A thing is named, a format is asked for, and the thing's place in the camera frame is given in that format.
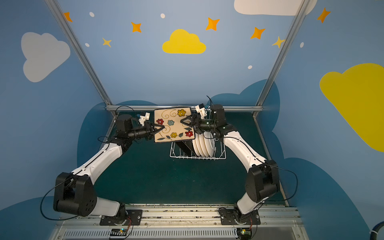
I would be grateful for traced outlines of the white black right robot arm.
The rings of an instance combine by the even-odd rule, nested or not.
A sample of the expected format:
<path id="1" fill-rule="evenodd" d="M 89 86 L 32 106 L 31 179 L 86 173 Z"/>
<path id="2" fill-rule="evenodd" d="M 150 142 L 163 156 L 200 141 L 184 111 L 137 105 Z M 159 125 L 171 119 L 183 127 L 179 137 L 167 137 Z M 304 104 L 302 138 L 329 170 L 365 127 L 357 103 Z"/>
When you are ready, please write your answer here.
<path id="1" fill-rule="evenodd" d="M 277 163 L 258 154 L 246 143 L 238 130 L 227 123 L 222 105 L 211 107 L 210 119 L 201 118 L 201 114 L 192 114 L 180 122 L 194 128 L 199 134 L 211 133 L 238 157 L 247 170 L 246 193 L 235 204 L 235 214 L 238 218 L 249 216 L 260 203 L 280 191 Z"/>

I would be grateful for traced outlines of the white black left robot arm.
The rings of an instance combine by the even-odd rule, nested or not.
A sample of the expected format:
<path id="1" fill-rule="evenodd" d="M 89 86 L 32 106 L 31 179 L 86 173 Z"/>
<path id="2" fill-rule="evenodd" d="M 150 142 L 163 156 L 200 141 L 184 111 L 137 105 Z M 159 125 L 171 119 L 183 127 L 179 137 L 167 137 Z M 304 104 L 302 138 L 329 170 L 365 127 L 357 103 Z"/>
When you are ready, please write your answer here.
<path id="1" fill-rule="evenodd" d="M 128 218 L 125 205 L 99 198 L 94 184 L 133 141 L 150 140 L 164 129 L 163 125 L 151 123 L 149 117 L 149 113 L 143 113 L 139 119 L 130 115 L 118 116 L 115 135 L 107 140 L 102 149 L 80 167 L 70 173 L 61 173 L 56 178 L 53 209 L 81 217 L 109 217 L 122 224 Z"/>

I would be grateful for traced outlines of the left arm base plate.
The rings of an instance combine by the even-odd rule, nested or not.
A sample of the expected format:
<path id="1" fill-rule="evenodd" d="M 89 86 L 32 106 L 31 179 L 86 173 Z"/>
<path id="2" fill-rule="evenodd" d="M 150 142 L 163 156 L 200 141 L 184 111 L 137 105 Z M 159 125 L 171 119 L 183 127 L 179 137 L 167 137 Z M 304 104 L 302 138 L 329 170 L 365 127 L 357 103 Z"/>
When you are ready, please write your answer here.
<path id="1" fill-rule="evenodd" d="M 138 226 L 142 219 L 142 210 L 120 210 L 116 216 L 102 216 L 100 226 Z"/>

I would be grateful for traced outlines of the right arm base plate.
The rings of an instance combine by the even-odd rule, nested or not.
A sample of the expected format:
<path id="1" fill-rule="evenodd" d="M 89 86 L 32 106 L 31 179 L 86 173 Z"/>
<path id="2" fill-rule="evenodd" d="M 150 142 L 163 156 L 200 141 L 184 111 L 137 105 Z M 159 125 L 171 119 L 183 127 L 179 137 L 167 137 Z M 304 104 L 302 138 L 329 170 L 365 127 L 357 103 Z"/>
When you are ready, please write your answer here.
<path id="1" fill-rule="evenodd" d="M 234 209 L 219 208 L 218 213 L 222 225 L 260 225 L 261 220 L 257 210 L 248 214 L 242 214 L 241 211 L 235 207 Z"/>

